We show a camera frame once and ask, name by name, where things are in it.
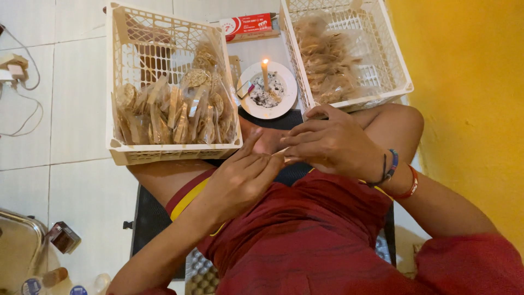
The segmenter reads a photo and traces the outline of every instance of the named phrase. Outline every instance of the maroon clothing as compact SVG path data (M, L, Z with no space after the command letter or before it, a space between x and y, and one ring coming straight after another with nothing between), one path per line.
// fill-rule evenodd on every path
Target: maroon clothing
M431 239L411 280L374 251L391 200L318 171L264 198L198 246L216 294L524 294L519 253L493 234Z

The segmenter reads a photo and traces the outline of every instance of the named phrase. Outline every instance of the cardboard box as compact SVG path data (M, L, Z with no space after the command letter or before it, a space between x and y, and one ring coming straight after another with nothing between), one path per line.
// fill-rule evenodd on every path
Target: cardboard box
M280 33L276 13L239 16L220 20L226 34L226 41L275 36Z

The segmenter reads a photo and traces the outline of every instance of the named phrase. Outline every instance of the person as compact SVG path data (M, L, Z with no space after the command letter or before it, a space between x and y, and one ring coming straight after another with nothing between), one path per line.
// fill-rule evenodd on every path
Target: person
M173 223L107 294L174 293L167 284L194 247L218 270L216 294L524 294L515 247L467 199L408 165L423 130L416 109L347 114L324 105L307 116L322 114L329 119L291 131L241 119L244 145L218 168L201 160L129 166ZM314 169L291 187L273 183L284 156ZM415 279L374 252L390 196L432 237Z

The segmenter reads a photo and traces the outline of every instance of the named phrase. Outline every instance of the black mat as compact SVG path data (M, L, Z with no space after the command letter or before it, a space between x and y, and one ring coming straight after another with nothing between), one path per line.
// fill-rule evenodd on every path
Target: black mat
M281 130L290 130L296 125L302 123L302 115L299 110L291 110L283 116L273 120L260 120L249 115L242 108L239 109L238 114L246 120L259 125L261 127L275 128ZM220 166L224 160L207 160L207 162ZM296 180L304 177L311 166L305 163L297 163L286 167L275 178L276 182L285 185L292 185ZM131 247L132 255L138 253L149 241L151 241L157 234L171 224L171 219L164 210L164 208L156 201L156 199L142 186L138 188L138 198L136 205L135 222L133 226L133 244ZM395 233L393 221L393 206L386 216L386 239L389 246L389 253L393 265L395 263ZM182 266L175 275L174 279L184 279L185 265Z

